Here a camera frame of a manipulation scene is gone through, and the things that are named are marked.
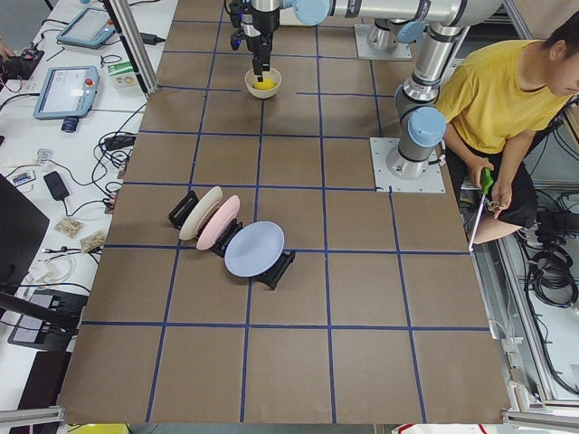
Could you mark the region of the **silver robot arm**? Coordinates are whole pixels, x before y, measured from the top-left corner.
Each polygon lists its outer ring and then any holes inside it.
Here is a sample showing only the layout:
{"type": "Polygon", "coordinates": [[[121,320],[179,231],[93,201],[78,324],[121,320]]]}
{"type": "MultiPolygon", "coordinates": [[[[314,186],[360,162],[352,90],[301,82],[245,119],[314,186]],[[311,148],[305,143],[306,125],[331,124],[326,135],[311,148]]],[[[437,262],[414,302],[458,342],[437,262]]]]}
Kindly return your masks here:
{"type": "Polygon", "coordinates": [[[306,26],[321,24],[330,16],[371,18],[373,24],[356,27],[361,58],[404,60],[411,46],[418,48],[411,76],[395,92],[402,136],[389,152],[389,171],[404,180],[422,176],[433,149],[441,143],[446,122],[433,103],[443,73],[472,25],[490,18],[498,1],[229,1],[223,4],[235,29],[230,45],[245,43],[252,53],[252,71],[263,80],[271,69],[273,37],[280,13],[290,9],[306,26]]]}
{"type": "MultiPolygon", "coordinates": [[[[284,24],[316,26],[329,17],[329,12],[319,14],[308,13],[306,10],[291,8],[289,14],[292,21],[285,18],[283,9],[278,7],[271,11],[250,8],[243,13],[231,14],[232,24],[236,32],[230,38],[234,50],[245,42],[252,53],[252,71],[259,82],[272,70],[271,52],[274,33],[284,24]]],[[[357,24],[356,46],[358,56],[363,59],[408,59],[409,45],[422,37],[426,22],[423,19],[403,19],[399,17],[382,17],[374,19],[374,23],[357,24]]]]}

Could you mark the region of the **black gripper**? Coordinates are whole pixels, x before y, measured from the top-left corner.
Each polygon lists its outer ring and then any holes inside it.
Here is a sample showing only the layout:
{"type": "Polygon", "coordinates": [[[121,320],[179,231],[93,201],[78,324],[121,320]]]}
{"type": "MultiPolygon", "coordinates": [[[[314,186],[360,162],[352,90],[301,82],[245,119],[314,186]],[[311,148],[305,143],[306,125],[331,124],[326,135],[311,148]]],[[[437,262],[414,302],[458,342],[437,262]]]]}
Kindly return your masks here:
{"type": "Polygon", "coordinates": [[[229,17],[235,32],[230,37],[233,50],[246,41],[252,52],[255,76],[271,70],[271,48],[274,32],[279,28],[278,1],[231,1],[229,17]]]}

